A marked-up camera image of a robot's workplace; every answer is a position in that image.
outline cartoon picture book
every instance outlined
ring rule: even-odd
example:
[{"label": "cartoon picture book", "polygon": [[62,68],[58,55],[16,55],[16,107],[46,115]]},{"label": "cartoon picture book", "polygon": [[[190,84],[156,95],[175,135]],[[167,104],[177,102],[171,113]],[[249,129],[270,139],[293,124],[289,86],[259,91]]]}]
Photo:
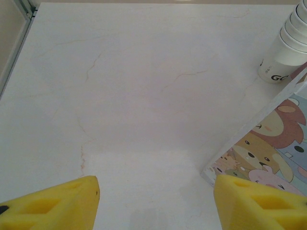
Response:
[{"label": "cartoon picture book", "polygon": [[204,172],[307,196],[307,99],[293,94]]}]

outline marble countertop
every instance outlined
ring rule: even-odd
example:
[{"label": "marble countertop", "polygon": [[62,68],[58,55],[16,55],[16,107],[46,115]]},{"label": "marble countertop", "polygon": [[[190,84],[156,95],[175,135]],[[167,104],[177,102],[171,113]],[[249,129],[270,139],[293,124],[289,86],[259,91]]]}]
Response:
[{"label": "marble countertop", "polygon": [[219,230],[205,163],[284,84],[293,6],[42,3],[0,101],[0,200],[98,177],[96,230]]}]

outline paper cup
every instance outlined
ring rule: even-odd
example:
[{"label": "paper cup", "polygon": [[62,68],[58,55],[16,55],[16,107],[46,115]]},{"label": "paper cup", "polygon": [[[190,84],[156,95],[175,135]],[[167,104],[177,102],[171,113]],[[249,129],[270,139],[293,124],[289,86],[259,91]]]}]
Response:
[{"label": "paper cup", "polygon": [[299,32],[307,36],[307,23],[303,22],[302,19],[299,18],[296,9],[297,6],[293,13],[290,15],[291,23]]},{"label": "paper cup", "polygon": [[307,23],[307,8],[303,3],[303,0],[297,5],[296,8],[297,15],[303,22]]},{"label": "paper cup", "polygon": [[280,83],[307,61],[307,53],[288,46],[276,37],[258,69],[259,76],[269,83]]},{"label": "paper cup", "polygon": [[285,26],[286,31],[292,38],[294,38],[295,40],[301,43],[307,44],[307,35],[303,35],[292,25],[290,16],[288,17],[284,26]]},{"label": "paper cup", "polygon": [[292,38],[286,31],[285,25],[283,25],[283,27],[280,30],[280,37],[282,37],[282,40],[293,49],[302,52],[307,52],[307,45],[299,41],[296,41],[294,38]]}]

